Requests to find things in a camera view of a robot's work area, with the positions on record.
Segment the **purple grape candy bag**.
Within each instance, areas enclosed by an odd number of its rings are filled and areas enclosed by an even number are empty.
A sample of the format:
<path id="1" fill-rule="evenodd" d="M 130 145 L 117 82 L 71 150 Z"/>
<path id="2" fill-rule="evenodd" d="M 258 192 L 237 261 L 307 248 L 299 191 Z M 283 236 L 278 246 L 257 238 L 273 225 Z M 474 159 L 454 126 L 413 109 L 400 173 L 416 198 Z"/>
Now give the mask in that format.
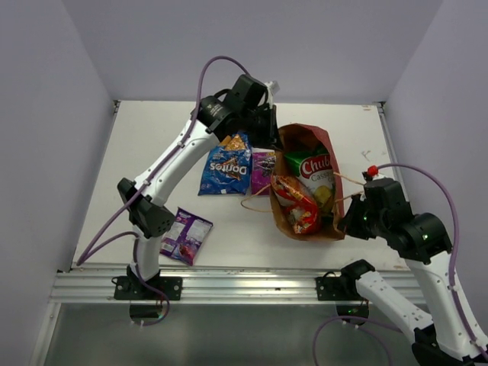
<path id="1" fill-rule="evenodd" d="M 269 196 L 271 173 L 276 161 L 275 152 L 272 150 L 252 151 L 252 172 L 250 188 L 252 194 Z"/>

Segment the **red snack bag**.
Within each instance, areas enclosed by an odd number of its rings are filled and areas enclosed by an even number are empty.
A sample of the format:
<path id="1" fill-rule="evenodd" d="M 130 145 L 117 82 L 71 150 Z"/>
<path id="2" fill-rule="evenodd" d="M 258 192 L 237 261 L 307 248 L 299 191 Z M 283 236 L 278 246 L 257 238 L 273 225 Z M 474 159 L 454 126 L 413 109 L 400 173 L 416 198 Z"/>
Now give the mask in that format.
<path id="1" fill-rule="evenodd" d="M 271 188 L 295 234 L 309 235 L 319 231 L 321 226 L 319 206 L 297 177 L 273 174 Z"/>

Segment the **blue Doritos chips bag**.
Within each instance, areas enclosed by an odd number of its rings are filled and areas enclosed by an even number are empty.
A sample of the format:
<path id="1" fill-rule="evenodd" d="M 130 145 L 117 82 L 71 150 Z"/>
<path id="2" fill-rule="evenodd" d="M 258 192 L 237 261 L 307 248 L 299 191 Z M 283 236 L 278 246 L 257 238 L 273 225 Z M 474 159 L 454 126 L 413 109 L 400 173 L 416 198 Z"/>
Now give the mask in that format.
<path id="1" fill-rule="evenodd" d="M 250 185 L 251 168 L 249 138 L 243 132 L 234 133 L 209 152 L 198 194 L 245 194 Z"/>

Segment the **green Chubby cassava chips bag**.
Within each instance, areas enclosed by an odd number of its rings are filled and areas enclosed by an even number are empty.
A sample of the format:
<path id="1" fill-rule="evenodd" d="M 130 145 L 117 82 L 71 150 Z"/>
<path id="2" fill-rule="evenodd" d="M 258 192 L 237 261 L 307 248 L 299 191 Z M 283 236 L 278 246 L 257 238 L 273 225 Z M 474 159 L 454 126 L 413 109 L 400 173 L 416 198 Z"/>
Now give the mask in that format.
<path id="1" fill-rule="evenodd" d="M 290 171 L 313 195 L 321 216 L 331 217 L 336 184 L 327 148 L 319 144 L 312 150 L 287 152 L 284 158 Z"/>

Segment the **purple cookie packet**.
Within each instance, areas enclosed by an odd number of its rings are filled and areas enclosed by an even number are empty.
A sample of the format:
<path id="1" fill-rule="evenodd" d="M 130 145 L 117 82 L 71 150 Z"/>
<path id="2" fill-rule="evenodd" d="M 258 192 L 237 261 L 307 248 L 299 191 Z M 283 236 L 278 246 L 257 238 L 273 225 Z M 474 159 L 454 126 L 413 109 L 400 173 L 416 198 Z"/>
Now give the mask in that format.
<path id="1" fill-rule="evenodd" d="M 193 266 L 195 257 L 213 226 L 210 221 L 178 208 L 171 229 L 162 237 L 160 254 Z"/>

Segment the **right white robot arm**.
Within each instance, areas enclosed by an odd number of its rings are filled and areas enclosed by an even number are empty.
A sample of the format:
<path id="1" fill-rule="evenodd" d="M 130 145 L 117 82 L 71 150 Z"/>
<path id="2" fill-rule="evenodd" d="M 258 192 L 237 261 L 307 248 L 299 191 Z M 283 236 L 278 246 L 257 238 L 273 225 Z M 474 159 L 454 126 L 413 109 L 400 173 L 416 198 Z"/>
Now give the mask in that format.
<path id="1" fill-rule="evenodd" d="M 487 336 L 449 264 L 454 253 L 445 225 L 431 213 L 414 214 L 392 178 L 367 182 L 339 224 L 348 236 L 385 239 L 419 284 L 427 311 L 386 284 L 364 259 L 341 270 L 348 299 L 373 302 L 407 337 L 420 365 L 473 365 L 487 361 Z"/>

